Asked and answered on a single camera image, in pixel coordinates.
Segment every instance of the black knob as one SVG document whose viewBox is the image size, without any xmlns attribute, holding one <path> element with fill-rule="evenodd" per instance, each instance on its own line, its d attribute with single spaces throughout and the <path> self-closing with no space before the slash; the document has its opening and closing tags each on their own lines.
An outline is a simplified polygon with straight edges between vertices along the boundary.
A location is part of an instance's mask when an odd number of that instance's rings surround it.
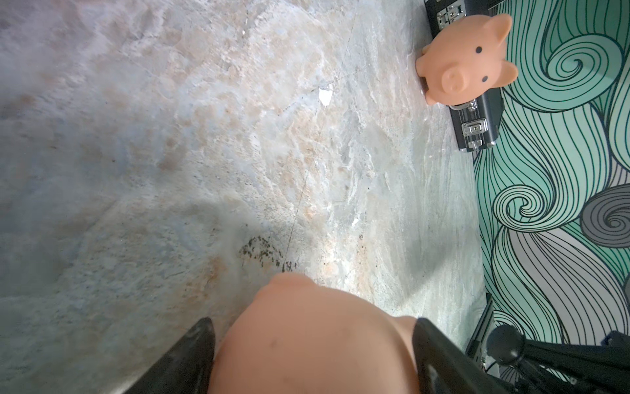
<svg viewBox="0 0 630 394">
<path fill-rule="evenodd" d="M 488 355 L 499 365 L 515 364 L 523 356 L 525 338 L 511 325 L 500 325 L 488 336 Z"/>
</svg>

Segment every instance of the pig ear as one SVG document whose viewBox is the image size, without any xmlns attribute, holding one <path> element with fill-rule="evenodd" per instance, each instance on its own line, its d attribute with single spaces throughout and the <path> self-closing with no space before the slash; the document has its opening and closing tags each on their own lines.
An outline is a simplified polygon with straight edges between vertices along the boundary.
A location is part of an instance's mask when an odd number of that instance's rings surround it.
<svg viewBox="0 0 630 394">
<path fill-rule="evenodd" d="M 492 32 L 497 42 L 502 42 L 508 37 L 512 28 L 512 17 L 509 14 L 499 14 L 490 18 L 483 27 Z"/>
<path fill-rule="evenodd" d="M 518 69 L 508 61 L 501 61 L 501 74 L 496 80 L 493 88 L 502 88 L 514 82 L 518 77 Z"/>
</svg>

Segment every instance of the teal wall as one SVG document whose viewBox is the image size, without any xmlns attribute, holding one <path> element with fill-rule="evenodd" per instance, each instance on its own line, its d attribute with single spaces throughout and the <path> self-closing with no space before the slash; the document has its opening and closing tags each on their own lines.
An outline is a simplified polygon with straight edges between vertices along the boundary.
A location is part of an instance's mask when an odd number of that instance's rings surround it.
<svg viewBox="0 0 630 394">
<path fill-rule="evenodd" d="M 599 344 L 630 331 L 630 1 L 508 0 L 498 145 L 475 158 L 498 323 Z"/>
</svg>

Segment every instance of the gray swirl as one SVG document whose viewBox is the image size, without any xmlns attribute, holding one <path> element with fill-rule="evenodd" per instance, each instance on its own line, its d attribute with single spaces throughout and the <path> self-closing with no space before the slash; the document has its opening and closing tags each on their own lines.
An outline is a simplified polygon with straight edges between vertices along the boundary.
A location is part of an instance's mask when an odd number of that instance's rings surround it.
<svg viewBox="0 0 630 394">
<path fill-rule="evenodd" d="M 626 278 L 626 285 L 624 286 L 626 290 L 626 298 L 628 300 L 628 308 L 630 308 L 630 275 Z"/>
<path fill-rule="evenodd" d="M 630 247 L 630 185 L 619 185 L 594 195 L 581 215 L 584 235 L 607 248 Z"/>
</svg>

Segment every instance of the dark stain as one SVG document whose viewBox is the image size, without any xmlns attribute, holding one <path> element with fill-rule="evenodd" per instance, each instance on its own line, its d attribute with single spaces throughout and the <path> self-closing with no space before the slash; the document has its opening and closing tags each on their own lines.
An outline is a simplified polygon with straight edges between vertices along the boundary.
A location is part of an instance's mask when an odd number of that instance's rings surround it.
<svg viewBox="0 0 630 394">
<path fill-rule="evenodd" d="M 104 88 L 103 96 L 106 98 L 106 103 L 112 103 L 117 110 L 126 110 L 129 107 L 128 96 L 114 87 Z"/>
<path fill-rule="evenodd" d="M 55 83 L 55 77 L 53 75 L 48 74 L 47 72 L 41 72 L 40 77 L 42 77 L 42 81 L 46 84 L 46 86 L 51 86 Z"/>
<path fill-rule="evenodd" d="M 165 150 L 164 158 L 157 164 L 157 167 L 162 171 L 175 171 L 180 168 L 182 160 L 186 156 L 186 147 L 179 145 L 176 148 L 167 148 Z"/>
<path fill-rule="evenodd" d="M 153 12 L 149 8 L 144 14 L 142 14 L 139 21 L 139 38 L 144 37 L 145 33 L 153 27 Z"/>
<path fill-rule="evenodd" d="M 83 158 L 90 161 L 98 161 L 103 157 L 101 147 L 95 144 L 80 144 L 83 150 Z"/>
<path fill-rule="evenodd" d="M 211 266 L 212 270 L 208 275 L 208 281 L 206 285 L 215 282 L 221 275 L 221 272 L 226 270 L 226 266 L 225 264 L 223 264 L 223 260 L 221 260 L 220 257 L 211 258 L 208 261 L 208 265 Z"/>
<path fill-rule="evenodd" d="M 20 104 L 24 107 L 33 105 L 35 103 L 35 97 L 30 95 L 21 95 L 20 96 Z"/>
<path fill-rule="evenodd" d="M 0 18 L 0 30 L 6 30 L 9 27 L 11 27 L 11 23 L 4 18 Z"/>
<path fill-rule="evenodd" d="M 164 28 L 160 41 L 168 47 L 176 45 L 179 41 L 181 41 L 181 30 L 170 27 Z"/>
<path fill-rule="evenodd" d="M 166 146 L 169 148 L 172 148 L 173 146 L 175 146 L 175 144 L 177 143 L 177 141 L 175 141 L 175 138 L 173 137 L 168 137 L 166 139 Z"/>
<path fill-rule="evenodd" d="M 258 261 L 261 267 L 273 267 L 274 265 L 276 267 L 280 267 L 281 259 L 284 257 L 282 252 L 275 248 L 275 246 L 272 246 L 268 239 L 261 236 L 251 238 L 247 244 L 239 250 L 239 254 L 242 257 Z M 291 272 L 296 267 L 296 263 L 285 261 L 282 263 L 282 268 L 280 270 L 282 272 Z"/>
<path fill-rule="evenodd" d="M 130 36 L 129 26 L 122 18 L 112 21 L 103 32 L 103 35 L 109 39 L 114 47 L 121 47 L 127 41 L 127 37 Z"/>
</svg>

